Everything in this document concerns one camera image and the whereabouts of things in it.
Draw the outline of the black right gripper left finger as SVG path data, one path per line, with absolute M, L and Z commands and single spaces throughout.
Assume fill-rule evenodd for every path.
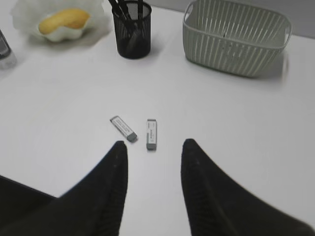
M 128 183 L 127 148 L 117 141 L 60 197 L 0 178 L 2 236 L 117 236 Z

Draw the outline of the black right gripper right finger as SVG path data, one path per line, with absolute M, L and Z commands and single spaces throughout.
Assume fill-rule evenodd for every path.
M 229 177 L 186 139 L 181 183 L 193 236 L 313 236 L 308 224 L 272 207 Z

